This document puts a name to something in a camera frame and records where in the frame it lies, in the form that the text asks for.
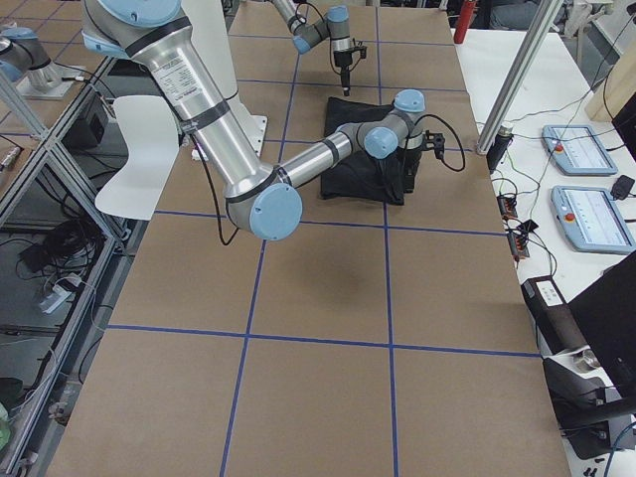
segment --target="white desk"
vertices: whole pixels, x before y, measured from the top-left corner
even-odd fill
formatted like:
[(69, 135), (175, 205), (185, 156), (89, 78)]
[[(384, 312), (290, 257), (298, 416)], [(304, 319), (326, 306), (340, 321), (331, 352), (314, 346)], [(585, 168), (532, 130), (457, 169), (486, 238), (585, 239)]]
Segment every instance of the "white desk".
[[(475, 118), (480, 123), (486, 121), (492, 105), (501, 89), (504, 78), (524, 39), (523, 32), (470, 30), (464, 44), (456, 47), (466, 87), (471, 96), (471, 105)], [(536, 57), (521, 89), (506, 116), (506, 120), (514, 120), (529, 112), (548, 109), (559, 109), (583, 97), (589, 87), (578, 70), (576, 63), (569, 55), (557, 34), (548, 34), (538, 56)], [(545, 124), (591, 124), (596, 133), (611, 131), (610, 123), (592, 122), (585, 114), (584, 107), (591, 98), (591, 93), (581, 102), (575, 103), (563, 111), (544, 113), (516, 121), (514, 133), (530, 137), (541, 136)], [(602, 134), (601, 139), (606, 148), (622, 144), (615, 131)], [(558, 260), (555, 282), (566, 300), (572, 299), (580, 291), (592, 283), (602, 271), (617, 263), (623, 255), (601, 253), (583, 253), (575, 251), (566, 240), (550, 205), (550, 190), (556, 185), (580, 185), (604, 187), (611, 189), (618, 175), (611, 177), (568, 177), (563, 175), (554, 163), (546, 162), (549, 155), (541, 140), (530, 140), (516, 137), (509, 147), (518, 170), (539, 179), (546, 170), (541, 181), (537, 205), (532, 219), (539, 224), (537, 233), (545, 241), (548, 249)], [(615, 161), (619, 174), (636, 177), (636, 162), (626, 148), (610, 153)], [(511, 168), (509, 160), (498, 167), (504, 177), (514, 181), (519, 191), (532, 191), (536, 185), (528, 178), (518, 174)], [(502, 181), (494, 183), (498, 191)], [(511, 192), (512, 186), (504, 184), (505, 192)], [(529, 217), (529, 211), (536, 194), (519, 196), (517, 209), (521, 220)], [(625, 219), (636, 218), (636, 200), (627, 199), (618, 202), (618, 208)], [(632, 235), (636, 235), (634, 225), (629, 226)], [(529, 259), (519, 264), (519, 282), (527, 278), (549, 274), (548, 255), (538, 246), (530, 244)], [(572, 476), (582, 475), (587, 467), (599, 467), (596, 475), (601, 476), (604, 464), (595, 464), (592, 460), (581, 461), (576, 458), (571, 447), (565, 441), (567, 457)], [(636, 452), (619, 452), (614, 457), (610, 472), (611, 477), (633, 477), (636, 475)]]

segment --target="table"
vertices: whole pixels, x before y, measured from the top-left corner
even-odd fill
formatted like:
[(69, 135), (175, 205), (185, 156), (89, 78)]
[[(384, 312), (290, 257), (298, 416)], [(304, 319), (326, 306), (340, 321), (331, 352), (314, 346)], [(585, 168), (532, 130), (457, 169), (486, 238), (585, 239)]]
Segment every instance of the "table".
[[(524, 32), (470, 30), (464, 44), (457, 46), (457, 55), (477, 121), (483, 123), (488, 117), (523, 38)], [(574, 102), (561, 111), (528, 116), (523, 120), (515, 121), (514, 133), (537, 137), (541, 136), (541, 130), (545, 124), (567, 124), (572, 120), (572, 124), (591, 124), (596, 133), (602, 134), (600, 139), (606, 148), (620, 145), (621, 139), (611, 124), (590, 121), (585, 114), (584, 107), (591, 98), (591, 94), (585, 95), (588, 91), (587, 82), (560, 37), (550, 33), (524, 79), (506, 119), (521, 118), (534, 111), (561, 109), (562, 106)], [(533, 178), (538, 179), (545, 172), (532, 219), (539, 224), (538, 234), (556, 256), (558, 269), (554, 280), (564, 298), (569, 301), (601, 276), (604, 269), (616, 264), (623, 256), (574, 251), (562, 234), (560, 225), (551, 210), (550, 190), (556, 185), (611, 189), (618, 176), (565, 176), (554, 163), (548, 164), (548, 154), (545, 152), (543, 142), (536, 139), (516, 137), (509, 147), (509, 152), (509, 157), (502, 161), (498, 169), (504, 177), (512, 179), (520, 191), (532, 191), (536, 188), (536, 184), (513, 170), (513, 162), (517, 170)], [(636, 163), (625, 148), (610, 154), (619, 169), (619, 174), (636, 177)], [(501, 181), (494, 183), (496, 191), (499, 191), (500, 184)], [(505, 192), (512, 190), (508, 184), (503, 187)], [(529, 217), (536, 196), (536, 194), (519, 196), (517, 209), (521, 220), (524, 221)], [(625, 219), (636, 218), (636, 201), (626, 200), (618, 202), (617, 205)], [(632, 234), (636, 232), (631, 226), (630, 229)], [(521, 260), (517, 270), (520, 283), (530, 277), (549, 274), (549, 259), (546, 252), (533, 243), (529, 244), (529, 249), (531, 257)], [(573, 369), (570, 355), (565, 353), (555, 359), (567, 368)], [(586, 378), (594, 376), (602, 376), (605, 382), (611, 385), (602, 370), (585, 375)], [(569, 444), (565, 442), (564, 445), (568, 451), (572, 475), (580, 475), (587, 467), (597, 466), (592, 459), (589, 461), (577, 459)], [(627, 477), (634, 475), (635, 472), (636, 452), (618, 453), (612, 463), (611, 475)]]
[[(474, 142), (445, 14), (350, 13), (370, 46), (351, 100), (420, 88)], [(327, 46), (299, 58), (288, 37), (271, 6), (241, 4), (240, 94), (269, 118), (272, 163), (319, 139), (326, 98), (341, 94)], [(569, 475), (482, 158), (469, 152), (453, 175), (426, 156), (403, 207), (322, 201), (310, 183), (290, 238), (239, 233), (222, 247), (189, 155), (49, 476)]]
[[(0, 4), (0, 22), (16, 22), (21, 27), (35, 30), (44, 48), (57, 62), (81, 65), (96, 75), (105, 72), (111, 64), (104, 61), (103, 57), (89, 52), (81, 44), (79, 2), (5, 0)], [(89, 75), (86, 76), (87, 80), (94, 81)], [(2, 374), (30, 379), (32, 368), (40, 368), (36, 360), (40, 360), (44, 354), (52, 356), (49, 355), (49, 346), (55, 355), (43, 366), (43, 378), (39, 381), (36, 391), (30, 395), (32, 397), (27, 400), (12, 422), (11, 440), (0, 452), (2, 475), (14, 475), (27, 447), (39, 452), (41, 460), (45, 458), (42, 455), (45, 453), (42, 451), (45, 445), (35, 441), (42, 439), (46, 442), (47, 439), (43, 438), (43, 435), (57, 424), (48, 419), (48, 413), (43, 409), (48, 409), (51, 402), (57, 399), (52, 389), (57, 383), (58, 371), (66, 365), (70, 366), (70, 360), (65, 362), (65, 359), (73, 354), (71, 349), (78, 345), (79, 329), (86, 310), (92, 306), (92, 291), (96, 290), (101, 282), (107, 281), (102, 280), (102, 277), (106, 267), (113, 266), (111, 255), (115, 247), (121, 243), (123, 222), (105, 217), (96, 210), (92, 203), (94, 185), (73, 156), (61, 145), (62, 138), (78, 117), (90, 92), (90, 87), (77, 83), (62, 100), (22, 101), (14, 88), (8, 84), (6, 90), (3, 86), (3, 94), (0, 97), (0, 134), (8, 139), (5, 141), (0, 138), (0, 154), (6, 151), (5, 144), (10, 144), (10, 141), (26, 148), (14, 167), (0, 175), (0, 226), (3, 238), (10, 234), (18, 234), (19, 237), (24, 230), (33, 234), (43, 234), (53, 226), (52, 224), (56, 225), (64, 219), (60, 218), (59, 214), (51, 213), (51, 207), (47, 207), (51, 202), (48, 197), (40, 198), (36, 194), (31, 194), (29, 198), (35, 204), (34, 211), (28, 211), (33, 212), (33, 215), (27, 213), (16, 217), (20, 215), (16, 213), (18, 205), (26, 203), (25, 197), (29, 196), (30, 192), (33, 193), (34, 181), (45, 168), (56, 177), (53, 179), (56, 186), (50, 187), (54, 190), (57, 187), (57, 193), (68, 193), (74, 198), (102, 229), (105, 236), (102, 249), (95, 254), (94, 267), (83, 278), (87, 288), (78, 293), (73, 306), (62, 306), (56, 314), (48, 316), (43, 316), (36, 307), (39, 301), (38, 293), (42, 292), (44, 280), (18, 280), (11, 269), (13, 263), (11, 268), (5, 267), (12, 254), (17, 254), (17, 251), (9, 246), (3, 247), (3, 271), (11, 271), (3, 273), (0, 277), (4, 290), (0, 313), (2, 344), (13, 341), (11, 335), (15, 333), (26, 333), (29, 336), (31, 333), (34, 337), (26, 340), (33, 343), (20, 345), (20, 349), (2, 347)], [(12, 104), (14, 110), (11, 110), (7, 103)], [(27, 116), (30, 120), (25, 124), (23, 119)], [(55, 204), (54, 211), (58, 208), (59, 205)], [(36, 427), (38, 437), (32, 438)]]

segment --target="plug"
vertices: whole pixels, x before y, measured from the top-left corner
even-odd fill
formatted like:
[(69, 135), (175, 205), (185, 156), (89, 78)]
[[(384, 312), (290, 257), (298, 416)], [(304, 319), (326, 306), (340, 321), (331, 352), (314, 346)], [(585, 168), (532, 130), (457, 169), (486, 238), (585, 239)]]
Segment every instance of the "plug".
[(629, 197), (632, 187), (634, 187), (634, 179), (628, 176), (620, 176), (612, 186), (610, 194), (615, 201), (622, 201)]

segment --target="brown cardboard surface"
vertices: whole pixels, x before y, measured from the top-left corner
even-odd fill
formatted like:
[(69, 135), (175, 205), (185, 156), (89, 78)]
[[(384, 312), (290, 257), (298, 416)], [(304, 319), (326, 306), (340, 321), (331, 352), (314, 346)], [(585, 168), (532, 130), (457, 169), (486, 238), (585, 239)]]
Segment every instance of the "brown cardboard surface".
[(227, 475), (393, 475), (389, 382), (387, 350), (250, 342)]
[(465, 90), (455, 47), (380, 44), (382, 87)]
[(11, 14), (11, 18), (50, 18), (62, 6), (62, 2), (51, 0), (29, 0)]
[(569, 476), (541, 360), (396, 350), (400, 475)]
[(82, 66), (85, 70), (93, 73), (104, 57), (86, 49), (84, 45), (68, 45), (61, 55), (56, 58), (56, 62), (70, 66)]
[[(340, 85), (340, 77), (329, 67), (329, 45), (322, 43), (310, 53), (303, 55), (298, 64), (297, 82)], [(351, 88), (378, 85), (378, 46), (367, 45), (367, 57), (351, 71)]]
[(390, 231), (396, 343), (536, 353), (503, 237)]
[(405, 14), (399, 8), (381, 8), (378, 17), (382, 42), (453, 44), (445, 12), (419, 8)]
[[(228, 238), (234, 227), (224, 227)], [(110, 321), (243, 333), (259, 253), (246, 233), (223, 247), (213, 218), (156, 215)]]
[(69, 20), (47, 20), (38, 30), (38, 37), (43, 42), (69, 43), (75, 40), (81, 42), (81, 22)]
[[(375, 84), (373, 59), (353, 73), (351, 100), (389, 103), (397, 90), (381, 83), (463, 89), (454, 50), (439, 46), (451, 43), (443, 14), (350, 12), (358, 39), (374, 40), (380, 23), (382, 63)], [(271, 114), (263, 158), (277, 161), (278, 141), (288, 159), (307, 147), (293, 141), (322, 139), (326, 98), (342, 97), (324, 48), (296, 70), (270, 4), (241, 4), (232, 31), (241, 98)], [(284, 40), (250, 38), (267, 35)], [(465, 92), (427, 90), (426, 102), (472, 147)], [(159, 204), (173, 212), (155, 214), (111, 319), (148, 331), (107, 332), (49, 475), (567, 475), (540, 360), (509, 356), (536, 347), (483, 162), (469, 156), (462, 175), (423, 161), (416, 195), (387, 208), (388, 225), (487, 234), (388, 229), (383, 205), (320, 201), (314, 181), (291, 237), (239, 233), (223, 247), (214, 218), (191, 215), (213, 209), (183, 150)], [(440, 347), (459, 350), (430, 351)]]
[(51, 18), (56, 20), (79, 20), (81, 18), (81, 2), (63, 2), (60, 10)]
[(256, 334), (386, 343), (385, 237), (379, 229), (301, 225), (267, 244)]
[(238, 89), (240, 101), (251, 114), (267, 116), (265, 140), (281, 140), (287, 118), (291, 84), (238, 81)]
[(20, 7), (22, 3), (23, 0), (3, 0), (0, 2), (0, 17), (4, 19), (4, 17)]
[[(199, 161), (192, 159), (191, 147), (179, 149), (179, 155), (175, 161), (170, 177), (163, 190), (158, 211), (169, 212), (189, 212), (198, 214), (214, 214), (214, 202), (210, 186), (208, 184), (205, 171)], [(260, 158), (264, 162), (275, 164), (278, 161), (280, 143), (265, 142)], [(213, 183), (217, 190), (222, 208), (225, 213), (223, 202), (224, 183), (221, 177), (212, 170)]]
[(109, 330), (49, 477), (213, 475), (242, 340)]
[(237, 80), (293, 81), (298, 55), (290, 40), (230, 37), (230, 48)]
[[(444, 160), (452, 167), (462, 163), (461, 154), (456, 151), (446, 151)], [(389, 206), (389, 225), (502, 232), (485, 156), (466, 153), (466, 169), (456, 173), (437, 160), (432, 151), (425, 152), (414, 192), (405, 197), (403, 206)]]
[[(286, 140), (319, 141), (324, 135), (325, 113), (329, 96), (343, 97), (338, 85), (298, 84), (294, 88), (293, 104), (289, 114)], [(354, 87), (347, 98), (351, 101), (378, 104), (379, 93), (376, 87)]]
[(243, 2), (230, 29), (231, 36), (284, 37), (289, 30), (273, 5), (259, 2)]

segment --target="black cloth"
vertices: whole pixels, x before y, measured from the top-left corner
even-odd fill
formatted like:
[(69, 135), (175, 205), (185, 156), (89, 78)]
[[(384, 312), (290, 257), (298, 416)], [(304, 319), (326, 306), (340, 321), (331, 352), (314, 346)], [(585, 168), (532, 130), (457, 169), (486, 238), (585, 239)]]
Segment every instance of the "black cloth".
[[(390, 104), (378, 106), (330, 97), (324, 134), (333, 134), (338, 126), (348, 122), (379, 121), (393, 108)], [(360, 151), (322, 173), (320, 195), (323, 199), (356, 197), (401, 206), (404, 204), (402, 172), (395, 152), (378, 160)]]

